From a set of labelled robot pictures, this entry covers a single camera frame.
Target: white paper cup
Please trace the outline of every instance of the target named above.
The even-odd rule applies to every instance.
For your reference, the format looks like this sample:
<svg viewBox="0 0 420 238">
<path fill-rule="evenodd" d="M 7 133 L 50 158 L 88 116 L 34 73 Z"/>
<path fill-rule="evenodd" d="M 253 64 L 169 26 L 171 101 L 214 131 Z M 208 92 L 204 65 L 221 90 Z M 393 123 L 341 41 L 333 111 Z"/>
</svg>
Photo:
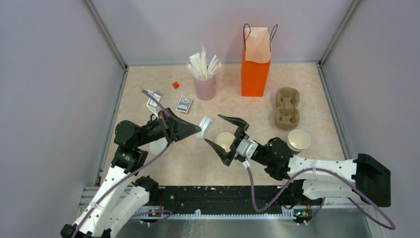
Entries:
<svg viewBox="0 0 420 238">
<path fill-rule="evenodd" d="M 226 152 L 230 151 L 230 145 L 232 144 L 233 140 L 235 139 L 235 136 L 228 132 L 220 133 L 216 140 L 214 141 L 216 144 L 220 145 L 223 149 L 226 150 Z"/>
<path fill-rule="evenodd" d="M 149 151 L 152 155 L 158 155 L 168 144 L 166 138 L 161 138 L 159 140 L 152 141 L 149 144 Z M 161 156 L 164 156 L 168 152 L 169 148 Z"/>
<path fill-rule="evenodd" d="M 287 146 L 295 152 L 295 154 L 304 151 L 311 143 L 309 135 L 302 130 L 293 130 L 287 136 Z"/>
</svg>

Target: bag handle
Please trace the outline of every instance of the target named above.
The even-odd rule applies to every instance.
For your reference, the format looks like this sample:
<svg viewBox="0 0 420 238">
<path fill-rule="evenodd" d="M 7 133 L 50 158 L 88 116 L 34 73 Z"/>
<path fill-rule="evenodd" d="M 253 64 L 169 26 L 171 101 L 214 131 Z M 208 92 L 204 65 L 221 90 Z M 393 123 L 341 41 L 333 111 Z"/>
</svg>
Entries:
<svg viewBox="0 0 420 238">
<path fill-rule="evenodd" d="M 250 32 L 249 32 L 249 34 L 248 34 L 248 36 L 247 36 L 247 38 L 245 39 L 245 26 L 247 26 L 248 25 L 248 28 L 250 29 Z M 249 26 L 249 24 L 248 23 L 245 23 L 245 25 L 244 25 L 244 30 L 242 30 L 242 35 L 244 36 L 244 46 L 245 46 L 245 51 L 247 51 L 247 43 L 246 43 L 246 41 L 247 41 L 247 39 L 248 39 L 248 37 L 249 37 L 249 35 L 251 34 L 251 27 Z"/>
<path fill-rule="evenodd" d="M 273 40 L 274 35 L 275 35 L 275 33 L 277 32 L 277 28 L 278 28 L 278 24 L 276 24 L 276 25 L 273 27 L 273 29 L 271 30 L 271 33 L 270 33 L 270 52 L 271 52 L 271 41 Z"/>
</svg>

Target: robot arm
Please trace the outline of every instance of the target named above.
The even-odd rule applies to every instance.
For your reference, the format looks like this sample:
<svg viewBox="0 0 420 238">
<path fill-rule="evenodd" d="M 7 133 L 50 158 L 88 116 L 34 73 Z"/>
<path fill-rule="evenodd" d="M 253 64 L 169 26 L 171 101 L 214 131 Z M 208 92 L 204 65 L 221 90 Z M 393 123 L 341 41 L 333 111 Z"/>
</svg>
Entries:
<svg viewBox="0 0 420 238">
<path fill-rule="evenodd" d="M 138 147 L 164 137 L 169 145 L 201 131 L 199 126 L 178 118 L 169 108 L 166 111 L 168 114 L 160 111 L 155 119 L 151 115 L 151 120 L 144 126 L 128 120 L 117 125 L 114 143 L 118 148 L 108 173 L 83 214 L 72 225 L 63 227 L 60 233 L 63 238 L 113 238 L 149 201 L 151 193 L 158 189 L 158 183 L 149 177 L 141 177 L 134 183 L 131 193 L 117 204 L 131 182 L 131 179 L 123 179 L 142 168 L 147 158 L 148 152 Z"/>
<path fill-rule="evenodd" d="M 345 161 L 303 158 L 293 155 L 286 142 L 280 138 L 270 139 L 265 145 L 251 140 L 245 132 L 249 125 L 243 119 L 219 116 L 238 127 L 229 153 L 206 139 L 225 165 L 229 166 L 233 160 L 239 160 L 248 167 L 249 160 L 254 160 L 266 166 L 265 172 L 276 180 L 290 179 L 297 172 L 310 168 L 311 171 L 298 175 L 293 182 L 293 186 L 300 187 L 307 198 L 314 200 L 321 197 L 359 197 L 335 176 L 315 170 L 315 168 L 326 169 L 355 185 L 377 206 L 391 205 L 391 173 L 370 155 L 359 154 L 357 159 Z"/>
</svg>

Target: orange bag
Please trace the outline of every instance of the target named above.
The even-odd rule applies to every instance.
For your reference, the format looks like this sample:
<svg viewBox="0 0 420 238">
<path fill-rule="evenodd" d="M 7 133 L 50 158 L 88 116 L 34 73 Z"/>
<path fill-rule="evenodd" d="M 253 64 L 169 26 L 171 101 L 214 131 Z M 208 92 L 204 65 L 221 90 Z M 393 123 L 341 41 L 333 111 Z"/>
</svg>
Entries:
<svg viewBox="0 0 420 238">
<path fill-rule="evenodd" d="M 271 34 L 266 27 L 244 25 L 244 47 L 242 49 L 242 96 L 262 97 L 268 70 L 271 64 L 271 41 L 277 31 L 275 25 Z"/>
</svg>

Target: gray floor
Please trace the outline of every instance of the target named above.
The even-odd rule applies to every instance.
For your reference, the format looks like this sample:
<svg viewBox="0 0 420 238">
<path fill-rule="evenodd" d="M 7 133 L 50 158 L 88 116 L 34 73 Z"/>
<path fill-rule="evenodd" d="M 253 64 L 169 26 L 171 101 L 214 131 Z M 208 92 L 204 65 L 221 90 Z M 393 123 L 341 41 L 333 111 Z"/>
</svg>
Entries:
<svg viewBox="0 0 420 238">
<path fill-rule="evenodd" d="M 117 238 L 370 238 L 357 209 L 323 209 L 309 226 L 286 220 L 168 220 L 147 228 L 128 223 Z"/>
</svg>

